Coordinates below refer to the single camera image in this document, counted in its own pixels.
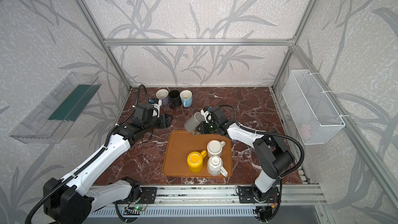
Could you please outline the grey mug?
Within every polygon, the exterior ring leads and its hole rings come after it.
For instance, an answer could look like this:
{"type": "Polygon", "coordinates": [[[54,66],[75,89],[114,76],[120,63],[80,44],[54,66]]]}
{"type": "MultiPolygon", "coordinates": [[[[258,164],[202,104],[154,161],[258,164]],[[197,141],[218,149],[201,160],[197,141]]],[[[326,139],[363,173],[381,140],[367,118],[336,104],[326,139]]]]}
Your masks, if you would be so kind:
{"type": "Polygon", "coordinates": [[[198,136],[201,134],[201,132],[197,131],[197,127],[199,127],[204,121],[205,117],[203,114],[197,112],[188,121],[186,121],[184,128],[187,132],[192,133],[194,136],[198,136]]]}

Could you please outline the purple mug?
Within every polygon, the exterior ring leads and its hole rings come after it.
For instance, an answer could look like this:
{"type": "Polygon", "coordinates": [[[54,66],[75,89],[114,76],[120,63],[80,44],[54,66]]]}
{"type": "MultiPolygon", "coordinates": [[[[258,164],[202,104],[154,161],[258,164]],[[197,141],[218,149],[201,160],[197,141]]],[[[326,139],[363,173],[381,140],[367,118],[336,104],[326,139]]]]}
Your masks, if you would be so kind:
{"type": "Polygon", "coordinates": [[[170,103],[169,91],[167,89],[160,89],[155,94],[156,98],[162,101],[162,106],[167,106],[170,103]]]}

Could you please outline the black mug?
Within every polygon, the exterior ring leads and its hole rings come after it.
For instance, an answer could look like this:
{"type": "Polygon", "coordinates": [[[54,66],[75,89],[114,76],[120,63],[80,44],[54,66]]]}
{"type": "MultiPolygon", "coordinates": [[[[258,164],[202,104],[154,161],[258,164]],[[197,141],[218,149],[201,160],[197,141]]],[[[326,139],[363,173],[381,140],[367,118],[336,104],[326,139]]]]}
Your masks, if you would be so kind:
{"type": "Polygon", "coordinates": [[[179,107],[182,104],[181,98],[180,98],[180,92],[178,90],[170,91],[169,98],[170,98],[170,102],[169,102],[170,108],[179,107]]]}

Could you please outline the yellow mug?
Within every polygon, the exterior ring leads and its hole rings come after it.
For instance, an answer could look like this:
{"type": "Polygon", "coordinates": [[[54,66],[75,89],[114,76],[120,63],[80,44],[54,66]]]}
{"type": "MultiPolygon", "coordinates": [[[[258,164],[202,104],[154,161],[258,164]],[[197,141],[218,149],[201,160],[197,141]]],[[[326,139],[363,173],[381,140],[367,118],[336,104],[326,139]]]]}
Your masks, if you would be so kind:
{"type": "Polygon", "coordinates": [[[187,157],[188,168],[191,172],[197,173],[203,169],[204,158],[207,156],[207,151],[202,152],[193,151],[187,157]]]}

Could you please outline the light blue mug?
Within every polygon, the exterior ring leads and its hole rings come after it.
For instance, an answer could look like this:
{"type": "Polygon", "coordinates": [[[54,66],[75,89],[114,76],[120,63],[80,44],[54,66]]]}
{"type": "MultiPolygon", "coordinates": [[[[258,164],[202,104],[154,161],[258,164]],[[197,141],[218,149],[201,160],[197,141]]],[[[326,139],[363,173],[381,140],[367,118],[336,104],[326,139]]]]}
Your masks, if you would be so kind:
{"type": "Polygon", "coordinates": [[[180,99],[181,99],[182,105],[185,108],[188,108],[193,103],[193,94],[190,90],[183,90],[180,92],[180,99]]]}

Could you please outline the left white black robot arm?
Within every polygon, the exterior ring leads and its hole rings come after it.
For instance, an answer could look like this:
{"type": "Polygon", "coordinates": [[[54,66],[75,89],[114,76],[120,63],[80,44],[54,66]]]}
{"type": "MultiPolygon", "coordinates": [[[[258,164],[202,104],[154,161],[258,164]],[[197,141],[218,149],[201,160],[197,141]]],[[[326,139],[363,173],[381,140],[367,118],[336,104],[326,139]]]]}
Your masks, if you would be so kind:
{"type": "Polygon", "coordinates": [[[25,222],[30,224],[40,209],[56,224],[81,224],[94,211],[120,200],[136,200],[140,193],[139,183],[126,178],[97,190],[91,186],[102,173],[123,153],[128,151],[146,133],[170,127],[172,116],[162,115],[162,100],[146,98],[136,103],[134,111],[109,131],[104,145],[80,166],[61,179],[51,178],[43,186],[43,198],[28,213],[25,222]]]}

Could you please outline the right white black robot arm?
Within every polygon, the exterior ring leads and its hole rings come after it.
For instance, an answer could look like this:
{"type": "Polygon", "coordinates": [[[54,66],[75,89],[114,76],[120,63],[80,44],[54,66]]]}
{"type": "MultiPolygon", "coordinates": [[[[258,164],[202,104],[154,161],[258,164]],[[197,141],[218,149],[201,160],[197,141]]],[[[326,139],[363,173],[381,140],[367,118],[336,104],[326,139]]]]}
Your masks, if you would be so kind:
{"type": "Polygon", "coordinates": [[[262,202],[272,188],[283,182],[283,178],[297,170],[305,158],[303,146],[296,139],[275,132],[255,130],[224,114],[223,105],[203,108],[195,113],[199,121],[195,132],[199,134],[218,134],[231,140],[240,141],[255,150],[262,171],[252,184],[254,196],[262,202]]]}

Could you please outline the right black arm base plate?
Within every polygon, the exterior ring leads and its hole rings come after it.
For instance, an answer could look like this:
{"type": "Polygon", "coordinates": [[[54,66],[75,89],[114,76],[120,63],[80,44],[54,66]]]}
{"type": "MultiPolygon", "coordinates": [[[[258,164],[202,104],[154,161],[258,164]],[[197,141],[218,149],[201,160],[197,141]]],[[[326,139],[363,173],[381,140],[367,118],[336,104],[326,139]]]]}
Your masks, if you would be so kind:
{"type": "Polygon", "coordinates": [[[237,186],[236,193],[240,203],[277,203],[280,195],[278,187],[271,187],[267,192],[262,192],[255,185],[237,186]]]}

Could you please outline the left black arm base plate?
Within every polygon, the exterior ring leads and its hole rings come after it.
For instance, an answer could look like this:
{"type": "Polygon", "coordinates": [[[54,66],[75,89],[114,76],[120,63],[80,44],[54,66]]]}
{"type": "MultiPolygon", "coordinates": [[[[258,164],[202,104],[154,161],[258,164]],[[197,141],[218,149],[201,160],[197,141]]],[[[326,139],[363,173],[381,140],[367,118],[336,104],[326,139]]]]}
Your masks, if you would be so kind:
{"type": "Polygon", "coordinates": [[[139,187],[131,192],[131,203],[154,204],[157,196],[157,187],[139,187]]]}

